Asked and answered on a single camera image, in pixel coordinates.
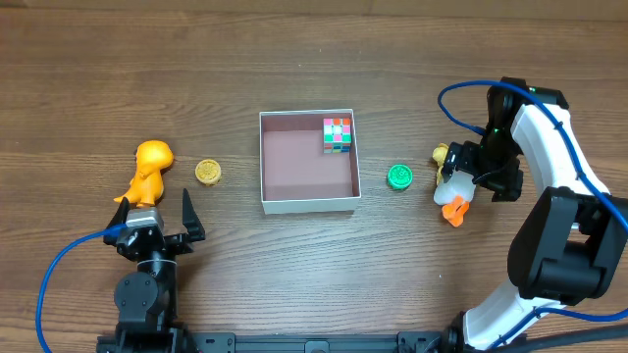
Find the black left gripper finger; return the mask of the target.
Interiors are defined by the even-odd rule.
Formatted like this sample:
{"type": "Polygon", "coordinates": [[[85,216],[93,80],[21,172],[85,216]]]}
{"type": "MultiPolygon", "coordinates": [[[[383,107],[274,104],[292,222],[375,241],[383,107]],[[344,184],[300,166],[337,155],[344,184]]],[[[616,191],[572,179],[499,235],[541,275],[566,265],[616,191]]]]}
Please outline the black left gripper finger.
{"type": "Polygon", "coordinates": [[[193,208],[189,192],[186,188],[183,190],[182,205],[182,222],[189,235],[190,241],[196,242],[204,240],[205,229],[193,208]]]}
{"type": "Polygon", "coordinates": [[[131,209],[131,203],[126,197],[124,197],[119,204],[117,212],[115,213],[114,217],[109,223],[109,227],[124,225],[127,221],[127,216],[129,214],[130,209],[131,209]]]}

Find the white and yellow duck toy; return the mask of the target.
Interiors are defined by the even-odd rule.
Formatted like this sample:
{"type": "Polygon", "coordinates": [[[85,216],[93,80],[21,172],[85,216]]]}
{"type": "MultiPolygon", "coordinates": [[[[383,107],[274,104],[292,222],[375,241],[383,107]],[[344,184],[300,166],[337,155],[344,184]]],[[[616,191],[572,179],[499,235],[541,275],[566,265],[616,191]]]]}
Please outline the white and yellow duck toy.
{"type": "Polygon", "coordinates": [[[476,185],[471,175],[458,171],[454,171],[449,180],[445,181],[442,171],[447,152],[448,146],[444,143],[440,143],[433,151],[432,158],[438,165],[434,201],[442,207],[444,219],[453,227],[459,227],[473,200],[476,185]]]}

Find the white box pink inside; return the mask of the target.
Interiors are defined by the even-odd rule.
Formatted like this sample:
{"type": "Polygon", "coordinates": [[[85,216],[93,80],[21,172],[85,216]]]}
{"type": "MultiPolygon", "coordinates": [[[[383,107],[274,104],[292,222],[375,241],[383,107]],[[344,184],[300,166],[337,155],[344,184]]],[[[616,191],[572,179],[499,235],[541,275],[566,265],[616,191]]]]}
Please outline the white box pink inside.
{"type": "Polygon", "coordinates": [[[265,214],[353,212],[361,200],[351,109],[259,114],[261,203],[265,214]],[[348,153],[325,153],[323,120],[352,120],[348,153]]]}

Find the colourful puzzle cube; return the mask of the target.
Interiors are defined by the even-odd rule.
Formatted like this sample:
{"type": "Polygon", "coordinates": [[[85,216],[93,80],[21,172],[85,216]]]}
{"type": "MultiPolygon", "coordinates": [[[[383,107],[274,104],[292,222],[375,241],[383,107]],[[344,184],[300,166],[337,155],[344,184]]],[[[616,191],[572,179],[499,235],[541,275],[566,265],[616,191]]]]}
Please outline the colourful puzzle cube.
{"type": "Polygon", "coordinates": [[[325,153],[348,153],[352,144],[352,120],[326,118],[323,120],[325,153]]]}

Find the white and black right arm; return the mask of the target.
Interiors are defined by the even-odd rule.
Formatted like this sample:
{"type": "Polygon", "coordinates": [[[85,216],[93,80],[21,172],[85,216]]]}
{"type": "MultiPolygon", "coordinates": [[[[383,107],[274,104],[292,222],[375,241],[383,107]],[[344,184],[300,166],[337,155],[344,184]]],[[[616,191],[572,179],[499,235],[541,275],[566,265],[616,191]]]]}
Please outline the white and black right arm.
{"type": "Polygon", "coordinates": [[[514,236],[507,279],[442,333],[442,352],[531,352],[623,338],[627,315],[587,314],[585,330],[528,339],[548,315],[575,318],[576,306],[603,296],[627,242],[627,202],[596,177],[572,131],[562,92],[519,78],[490,80],[480,141],[440,145],[434,200],[460,226],[477,188],[495,201],[518,199],[523,177],[538,199],[514,236]]]}

